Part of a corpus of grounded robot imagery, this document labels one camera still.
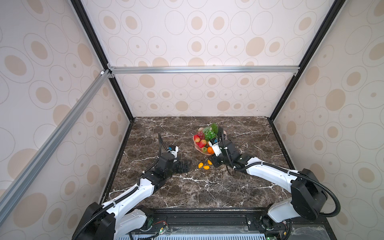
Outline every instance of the wallpaper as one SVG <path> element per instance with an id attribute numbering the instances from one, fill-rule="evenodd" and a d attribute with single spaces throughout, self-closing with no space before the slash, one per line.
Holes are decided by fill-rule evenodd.
<path id="1" fill-rule="evenodd" d="M 69 240 L 99 202 L 128 128 L 107 80 L 0 228 L 0 240 Z"/>
<path id="2" fill-rule="evenodd" d="M 296 168 L 340 200 L 339 240 L 384 235 L 383 63 L 384 0 L 349 1 L 275 120 Z"/>
<path id="3" fill-rule="evenodd" d="M 64 0 L 0 7 L 0 197 L 99 75 Z"/>
<path id="4" fill-rule="evenodd" d="M 82 0 L 112 66 L 297 65 L 333 0 Z"/>
<path id="5" fill-rule="evenodd" d="M 270 116 L 293 73 L 117 74 L 134 116 Z"/>

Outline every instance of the black frame edge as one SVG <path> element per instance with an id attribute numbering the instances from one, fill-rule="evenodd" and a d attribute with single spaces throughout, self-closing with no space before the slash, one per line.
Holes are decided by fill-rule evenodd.
<path id="1" fill-rule="evenodd" d="M 100 204 L 102 204 L 103 202 L 106 201 L 107 196 L 109 195 L 109 192 L 111 191 L 113 180 L 115 179 L 116 173 L 118 171 L 118 168 L 119 168 L 119 165 L 120 165 L 120 161 L 121 161 L 121 158 L 122 158 L 122 156 L 124 154 L 124 149 L 127 146 L 128 138 L 129 138 L 129 135 L 131 134 L 131 130 L 132 130 L 134 122 L 135 122 L 135 119 L 133 119 L 129 123 L 127 132 L 126 132 L 126 134 L 124 136 L 124 139 L 122 141 L 121 147 L 119 149 L 119 153 L 118 153 L 118 155 L 116 157 L 115 163 L 113 164 L 111 174 L 109 175 L 108 181 L 107 181 L 107 183 L 105 185 L 105 188 L 104 188 L 104 192 L 103 192 L 103 194 L 101 196 Z"/>
<path id="2" fill-rule="evenodd" d="M 103 48 L 101 47 L 99 39 L 97 38 L 97 35 L 96 35 L 96 33 L 92 27 L 91 21 L 89 20 L 87 13 L 85 12 L 85 9 L 84 9 L 83 4 L 81 3 L 81 0 L 71 0 L 71 3 L 73 5 L 73 8 L 76 11 L 77 16 L 80 19 L 81 24 L 83 25 L 83 28 L 84 28 L 84 30 L 85 30 L 85 32 L 86 32 L 86 34 L 87 34 L 87 36 L 91 42 L 96 54 L 97 54 L 100 62 L 101 62 L 101 65 L 103 66 L 104 69 L 109 69 L 108 59 L 104 54 Z M 119 84 L 118 84 L 116 78 L 114 77 L 114 75 L 112 75 L 112 76 L 113 76 L 113 78 L 110 78 L 109 81 L 111 82 L 111 85 L 112 85 L 117 97 L 119 98 L 119 101 L 120 101 L 125 113 L 127 114 L 129 121 L 133 121 L 134 117 L 131 113 L 131 110 L 129 109 L 127 101 L 125 100 L 125 98 L 122 94 L 122 91 L 119 87 Z"/>
<path id="3" fill-rule="evenodd" d="M 328 32 L 331 24 L 333 23 L 333 20 L 336 18 L 337 14 L 339 13 L 341 7 L 343 6 L 344 2 L 346 0 L 335 0 L 328 11 L 326 17 L 324 18 L 323 23 L 321 24 L 319 30 L 317 31 L 315 37 L 313 38 L 313 41 L 311 45 L 309 46 L 307 52 L 305 53 L 303 59 L 301 60 L 299 64 L 299 71 L 296 75 L 294 75 L 291 79 L 291 81 L 288 83 L 287 88 L 285 89 L 283 95 L 281 96 L 279 102 L 277 103 L 275 109 L 273 110 L 270 119 L 272 121 L 275 120 L 277 115 L 279 114 L 281 108 L 283 107 L 285 101 L 288 99 L 289 95 L 293 91 L 293 88 L 295 87 L 297 81 L 299 80 L 300 76 L 306 69 L 308 63 L 311 61 L 312 56 L 316 52 L 317 48 L 319 47 L 321 41 L 323 40 L 324 36 Z"/>
<path id="4" fill-rule="evenodd" d="M 272 119 L 267 118 L 267 120 L 268 120 L 269 125 L 270 125 L 271 128 L 272 128 L 272 131 L 273 131 L 273 134 L 275 135 L 275 138 L 276 138 L 276 140 L 277 140 L 277 143 L 279 144 L 279 146 L 280 146 L 280 148 L 281 148 L 281 151 L 283 152 L 283 155 L 284 155 L 284 157 L 285 157 L 285 160 L 287 161 L 288 167 L 289 167 L 290 169 L 292 169 L 292 170 L 295 170 L 295 167 L 293 166 L 293 163 L 292 163 L 292 161 L 291 161 L 291 158 L 289 157 L 288 152 L 287 152 L 287 150 L 285 149 L 285 146 L 284 146 L 284 144 L 283 144 L 283 141 L 281 140 L 280 135 L 279 135 L 279 133 L 277 132 L 277 129 L 276 129 L 276 127 L 275 127 L 275 124 L 273 123 Z"/>

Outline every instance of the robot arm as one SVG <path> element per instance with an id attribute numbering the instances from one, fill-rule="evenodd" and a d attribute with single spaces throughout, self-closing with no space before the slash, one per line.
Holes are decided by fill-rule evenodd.
<path id="1" fill-rule="evenodd" d="M 325 186 L 318 183 L 316 176 L 310 170 L 303 169 L 299 172 L 285 169 L 263 162 L 255 156 L 240 154 L 231 140 L 224 139 L 223 130 L 220 128 L 219 131 L 221 131 L 219 135 L 222 135 L 221 141 L 213 139 L 209 142 L 215 152 L 210 157 L 214 167 L 225 164 L 236 171 L 266 179 L 292 194 L 292 197 L 267 207 L 260 219 L 266 229 L 271 230 L 277 223 L 294 217 L 302 216 L 308 220 L 315 220 L 318 215 L 321 215 L 320 210 L 327 201 L 326 192 L 331 194 L 335 201 L 336 210 L 332 214 L 323 215 L 333 217 L 339 213 L 336 196 L 329 189 L 325 191 Z"/>
<path id="2" fill-rule="evenodd" d="M 153 168 L 143 171 L 135 185 L 108 202 L 89 205 L 72 240 L 113 240 L 138 228 L 148 230 L 153 213 L 144 206 L 133 208 L 159 190 L 173 174 L 188 172 L 188 165 L 177 157 L 178 150 L 177 146 L 169 146 Z"/>

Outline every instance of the fruit basket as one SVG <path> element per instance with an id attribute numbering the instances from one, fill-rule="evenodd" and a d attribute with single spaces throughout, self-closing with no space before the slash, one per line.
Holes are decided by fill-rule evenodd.
<path id="1" fill-rule="evenodd" d="M 197 134 L 192 137 L 195 148 L 205 154 L 205 155 L 212 155 L 214 153 L 212 147 L 209 146 L 208 141 L 217 138 L 218 134 L 218 127 L 216 123 L 212 123 L 211 125 L 208 125 L 207 127 L 201 127 L 197 130 Z"/>

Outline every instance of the marble tabletop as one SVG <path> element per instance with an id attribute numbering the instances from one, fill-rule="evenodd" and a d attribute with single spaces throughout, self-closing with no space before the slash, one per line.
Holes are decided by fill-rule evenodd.
<path id="1" fill-rule="evenodd" d="M 137 117 L 109 199 L 134 185 L 140 173 L 155 162 L 158 132 L 161 132 L 166 146 L 179 146 L 181 160 L 191 161 L 191 170 L 174 174 L 161 189 L 140 204 L 149 208 L 241 208 L 265 207 L 289 198 L 289 192 L 259 177 L 239 172 L 231 176 L 224 165 L 211 166 L 209 170 L 198 168 L 200 162 L 207 164 L 208 155 L 195 149 L 192 136 L 198 128 L 214 122 L 226 130 L 240 153 L 253 154 L 261 160 L 288 168 L 272 128 L 264 117 Z"/>

